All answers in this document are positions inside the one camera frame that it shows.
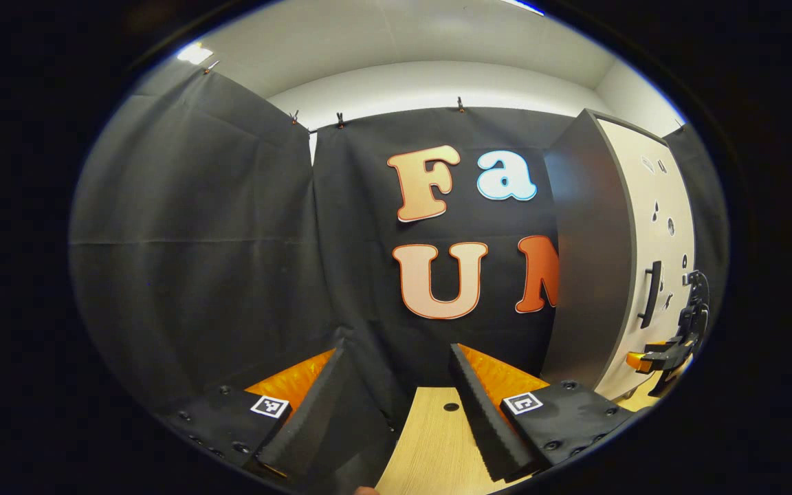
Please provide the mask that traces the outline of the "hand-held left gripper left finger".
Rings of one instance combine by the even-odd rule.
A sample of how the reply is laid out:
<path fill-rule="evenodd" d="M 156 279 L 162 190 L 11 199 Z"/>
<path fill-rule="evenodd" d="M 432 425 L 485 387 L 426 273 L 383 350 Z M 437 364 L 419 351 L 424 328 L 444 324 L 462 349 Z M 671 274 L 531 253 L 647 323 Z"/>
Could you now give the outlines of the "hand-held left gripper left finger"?
<path fill-rule="evenodd" d="M 298 481 L 320 450 L 349 367 L 344 349 L 332 348 L 255 385 L 181 400 L 162 420 L 230 465 Z"/>

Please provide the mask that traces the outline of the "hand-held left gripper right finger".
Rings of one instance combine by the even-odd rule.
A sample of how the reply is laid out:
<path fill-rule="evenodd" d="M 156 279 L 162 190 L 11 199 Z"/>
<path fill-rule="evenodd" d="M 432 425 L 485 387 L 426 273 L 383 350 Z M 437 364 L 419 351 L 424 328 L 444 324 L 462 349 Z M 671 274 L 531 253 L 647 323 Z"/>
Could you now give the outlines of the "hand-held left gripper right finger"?
<path fill-rule="evenodd" d="M 458 342 L 450 345 L 449 371 L 493 481 L 566 463 L 638 414 L 575 380 L 550 384 Z"/>

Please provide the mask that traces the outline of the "black backdrop cloth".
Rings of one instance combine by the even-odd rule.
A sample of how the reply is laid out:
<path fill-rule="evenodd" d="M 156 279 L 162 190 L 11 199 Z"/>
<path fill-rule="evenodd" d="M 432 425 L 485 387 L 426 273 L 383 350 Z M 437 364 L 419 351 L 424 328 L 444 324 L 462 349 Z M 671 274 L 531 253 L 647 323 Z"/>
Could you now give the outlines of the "black backdrop cloth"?
<path fill-rule="evenodd" d="M 420 392 L 458 393 L 453 342 L 562 381 L 542 376 L 560 282 L 545 157 L 584 110 L 456 97 L 309 131 L 226 76 L 157 66 L 76 188 L 69 263 L 92 341 L 161 420 L 342 347 L 349 372 L 308 473 L 255 472 L 306 491 L 374 483 Z M 688 191 L 708 329 L 728 272 L 722 186 L 694 129 L 658 138 Z"/>

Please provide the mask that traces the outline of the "white cabinet door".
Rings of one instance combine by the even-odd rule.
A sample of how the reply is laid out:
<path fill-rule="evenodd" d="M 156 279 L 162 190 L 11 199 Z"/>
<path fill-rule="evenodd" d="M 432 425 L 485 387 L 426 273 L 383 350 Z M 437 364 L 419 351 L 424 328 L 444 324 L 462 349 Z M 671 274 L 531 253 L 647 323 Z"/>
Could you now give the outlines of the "white cabinet door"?
<path fill-rule="evenodd" d="M 626 326 L 596 386 L 597 394 L 613 400 L 648 379 L 626 363 L 628 352 L 643 351 L 649 342 L 666 341 L 678 331 L 679 314 L 691 291 L 684 278 L 695 268 L 695 227 L 684 177 L 668 145 L 626 124 L 597 121 L 618 160 L 634 229 Z M 650 291 L 645 270 L 657 260 L 662 261 L 663 271 L 656 311 L 650 326 L 641 329 L 637 314 L 644 310 Z"/>

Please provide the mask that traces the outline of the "grey cabinet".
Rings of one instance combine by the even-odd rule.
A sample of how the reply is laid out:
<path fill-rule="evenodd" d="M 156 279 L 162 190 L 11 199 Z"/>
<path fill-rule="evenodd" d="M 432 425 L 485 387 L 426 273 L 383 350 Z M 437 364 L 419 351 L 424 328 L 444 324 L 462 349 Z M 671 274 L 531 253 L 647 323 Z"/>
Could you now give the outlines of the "grey cabinet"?
<path fill-rule="evenodd" d="M 575 380 L 595 392 L 626 326 L 634 267 L 628 191 L 598 119 L 664 141 L 586 109 L 544 157 L 554 198 L 560 282 L 542 376 Z"/>

